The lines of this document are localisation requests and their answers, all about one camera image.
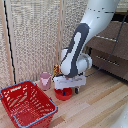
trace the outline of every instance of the small red object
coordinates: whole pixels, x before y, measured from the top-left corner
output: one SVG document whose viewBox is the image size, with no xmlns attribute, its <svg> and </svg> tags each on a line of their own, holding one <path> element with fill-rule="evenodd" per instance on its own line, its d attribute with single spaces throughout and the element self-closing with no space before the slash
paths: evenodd
<svg viewBox="0 0 128 128">
<path fill-rule="evenodd" d="M 16 128 L 48 128 L 58 111 L 52 100 L 31 81 L 0 90 L 0 99 Z"/>
<path fill-rule="evenodd" d="M 72 95 L 72 89 L 71 88 L 64 88 L 63 90 L 60 89 L 54 89 L 55 96 L 59 100 L 68 100 Z"/>
</svg>

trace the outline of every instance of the red cup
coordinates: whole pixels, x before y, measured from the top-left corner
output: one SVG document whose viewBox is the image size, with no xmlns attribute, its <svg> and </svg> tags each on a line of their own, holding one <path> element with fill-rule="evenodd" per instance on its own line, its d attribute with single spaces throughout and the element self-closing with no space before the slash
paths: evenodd
<svg viewBox="0 0 128 128">
<path fill-rule="evenodd" d="M 63 90 L 60 89 L 54 89 L 55 96 L 59 100 L 68 100 L 70 99 L 72 95 L 72 89 L 71 88 L 64 88 Z"/>
</svg>

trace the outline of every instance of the basket handle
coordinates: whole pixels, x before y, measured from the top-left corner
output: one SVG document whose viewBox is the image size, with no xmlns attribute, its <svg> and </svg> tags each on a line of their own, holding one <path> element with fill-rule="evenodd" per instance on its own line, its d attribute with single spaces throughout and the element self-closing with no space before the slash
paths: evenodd
<svg viewBox="0 0 128 128">
<path fill-rule="evenodd" d="M 4 97 L 3 94 L 1 93 L 1 90 L 0 90 L 0 95 L 1 95 L 0 97 L 0 100 L 1 100 Z"/>
<path fill-rule="evenodd" d="M 18 125 L 20 128 L 28 128 L 28 127 L 32 126 L 33 124 L 35 124 L 35 123 L 39 122 L 40 120 L 42 120 L 42 119 L 46 118 L 47 116 L 49 116 L 49 115 L 51 115 L 51 114 L 55 113 L 55 112 L 57 111 L 57 106 L 54 104 L 54 102 L 53 102 L 51 99 L 49 99 L 49 101 L 54 105 L 54 107 L 55 107 L 55 110 L 54 110 L 54 111 L 52 111 L 52 112 L 48 113 L 47 115 L 45 115 L 45 116 L 43 116 L 43 117 L 39 118 L 39 119 L 38 119 L 38 120 L 36 120 L 36 121 L 34 121 L 34 122 L 32 122 L 32 123 L 28 124 L 27 126 L 21 126 L 21 125 L 19 124 L 19 121 L 17 120 L 16 116 L 13 116 L 13 118 L 15 119 L 15 121 L 16 121 L 16 123 L 17 123 L 17 125 Z"/>
</svg>

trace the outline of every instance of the wooden floor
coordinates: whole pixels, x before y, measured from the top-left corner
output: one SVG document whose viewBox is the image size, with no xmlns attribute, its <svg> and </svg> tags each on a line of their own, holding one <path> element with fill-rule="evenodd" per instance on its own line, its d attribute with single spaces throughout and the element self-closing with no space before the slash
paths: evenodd
<svg viewBox="0 0 128 128">
<path fill-rule="evenodd" d="M 91 68 L 86 74 L 95 70 Z M 110 128 L 128 101 L 128 84 L 102 71 L 88 77 L 79 94 L 73 93 L 68 101 L 56 99 L 53 89 L 54 83 L 45 91 L 58 106 L 49 128 Z M 0 128 L 15 128 L 1 103 Z"/>
</svg>

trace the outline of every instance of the cable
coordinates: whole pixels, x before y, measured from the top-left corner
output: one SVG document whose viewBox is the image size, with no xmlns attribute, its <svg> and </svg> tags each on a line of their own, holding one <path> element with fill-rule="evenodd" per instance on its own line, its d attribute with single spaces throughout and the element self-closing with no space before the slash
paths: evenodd
<svg viewBox="0 0 128 128">
<path fill-rule="evenodd" d="M 120 29 L 119 29 L 119 32 L 118 32 L 118 35 L 117 35 L 117 38 L 116 38 L 116 42 L 115 42 L 115 44 L 114 44 L 114 47 L 113 47 L 113 49 L 112 49 L 112 52 L 110 53 L 110 55 L 108 56 L 108 58 L 105 60 L 105 63 L 108 62 L 109 58 L 111 57 L 111 55 L 113 54 L 113 52 L 114 52 L 114 50 L 115 50 L 115 48 L 116 48 L 116 45 L 117 45 L 117 43 L 118 43 L 118 39 L 119 39 L 119 35 L 120 35 L 120 32 L 121 32 L 121 29 L 122 29 L 122 27 L 123 27 L 123 24 L 124 24 L 124 21 L 125 21 L 127 15 L 128 15 L 128 10 L 127 10 L 127 12 L 126 12 L 126 14 L 125 14 L 125 16 L 124 16 L 124 18 L 123 18 L 123 21 L 122 21 L 122 24 L 121 24 L 121 26 L 120 26 Z M 98 71 L 100 71 L 100 70 L 102 69 L 102 67 L 105 65 L 105 63 L 104 63 L 101 67 L 99 67 L 99 69 L 97 69 L 95 72 L 93 72 L 93 73 L 91 73 L 90 75 L 87 75 L 87 76 L 85 76 L 85 77 L 92 76 L 92 75 L 94 75 L 95 73 L 97 73 Z"/>
</svg>

